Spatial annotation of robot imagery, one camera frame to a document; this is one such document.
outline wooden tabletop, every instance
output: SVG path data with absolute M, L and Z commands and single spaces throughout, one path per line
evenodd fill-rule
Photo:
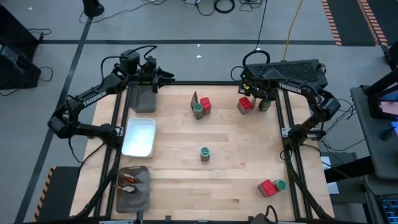
M 211 101 L 211 114 L 201 120 L 193 117 L 190 107 L 194 91 L 199 98 L 208 97 Z M 285 111 L 283 95 L 280 96 Z M 149 168 L 150 208 L 144 213 L 144 219 L 164 220 L 166 215 L 171 215 L 173 220 L 247 220 L 248 216 L 265 213 L 266 207 L 272 205 L 279 220 L 294 220 L 290 189 L 264 198 L 256 188 L 266 179 L 288 181 L 285 162 L 279 157 L 282 141 L 275 103 L 266 113 L 256 108 L 243 116 L 237 109 L 243 95 L 238 94 L 236 86 L 165 86 L 157 97 L 155 113 L 136 114 L 130 109 L 128 116 L 156 120 L 153 157 L 122 156 L 120 162 L 120 167 Z M 114 95 L 107 96 L 97 103 L 94 125 L 111 122 L 115 99 Z M 290 102 L 296 123 L 310 116 L 304 97 L 291 93 Z M 99 139 L 90 139 L 85 156 L 100 144 Z M 203 146 L 211 151 L 208 162 L 200 160 Z M 300 150 L 308 189 L 333 216 L 319 152 L 305 146 Z M 100 150 L 83 166 L 70 215 L 77 214 L 98 188 L 104 152 L 105 149 Z M 103 195 L 101 214 L 105 213 L 108 192 Z M 304 217 L 298 188 L 297 192 Z M 112 219 L 136 218 L 136 214 L 116 212 L 115 206 L 116 203 Z

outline red block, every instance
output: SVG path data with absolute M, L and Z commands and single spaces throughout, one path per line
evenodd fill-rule
M 252 104 L 249 101 L 249 99 L 247 99 L 246 97 L 242 97 L 239 99 L 239 103 L 238 103 L 238 109 L 241 112 L 241 114 L 246 114 L 249 111 L 251 111 L 252 108 Z
M 203 107 L 203 112 L 205 115 L 211 113 L 211 103 L 208 97 L 200 99 L 200 104 Z
M 266 180 L 259 184 L 257 188 L 260 190 L 262 196 L 271 197 L 278 192 L 275 185 L 270 180 Z

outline table leg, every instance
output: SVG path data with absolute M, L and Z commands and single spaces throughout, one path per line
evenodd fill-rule
M 366 174 L 374 174 L 374 167 L 370 156 L 364 157 L 362 159 L 357 159 L 353 162 L 335 166 L 333 167 L 333 169 L 326 169 L 324 173 L 327 183 L 347 179 L 346 176 L 341 175 L 336 170 L 340 171 L 343 174 L 346 174 L 348 177 L 351 178 L 361 177 Z

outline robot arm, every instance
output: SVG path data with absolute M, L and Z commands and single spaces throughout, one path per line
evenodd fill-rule
M 245 67 L 241 74 L 239 93 L 260 99 L 275 100 L 277 89 L 283 89 L 304 96 L 313 114 L 303 124 L 293 126 L 287 137 L 288 145 L 302 145 L 307 139 L 307 134 L 315 128 L 318 123 L 330 120 L 340 108 L 338 100 L 328 91 L 320 86 L 307 83 L 294 78 L 281 75 L 277 70 L 270 69 L 261 76 L 252 73 Z M 322 138 L 322 131 L 317 139 Z
M 56 109 L 48 121 L 49 128 L 61 139 L 71 138 L 74 135 L 99 137 L 109 145 L 117 136 L 116 130 L 110 124 L 93 126 L 78 122 L 80 112 L 98 100 L 111 94 L 117 94 L 133 85 L 152 85 L 152 91 L 175 81 L 174 75 L 156 68 L 156 60 L 148 57 L 147 62 L 138 69 L 139 54 L 128 50 L 121 54 L 120 65 L 115 64 L 112 72 L 103 79 L 101 84 L 94 86 L 78 96 L 69 96 L 63 105 Z

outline yellow cable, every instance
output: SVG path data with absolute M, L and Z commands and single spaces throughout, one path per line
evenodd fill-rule
M 287 41 L 286 41 L 286 46 L 285 46 L 284 60 L 286 58 L 287 48 L 289 47 L 290 34 L 292 33 L 294 22 L 296 21 L 297 15 L 299 14 L 299 11 L 300 11 L 300 8 L 301 8 L 302 4 L 303 4 L 303 0 L 300 1 L 300 4 L 298 5 L 297 11 L 296 11 L 296 15 L 294 15 L 294 19 L 293 19 L 292 25 L 290 25 L 289 34 L 287 36 Z

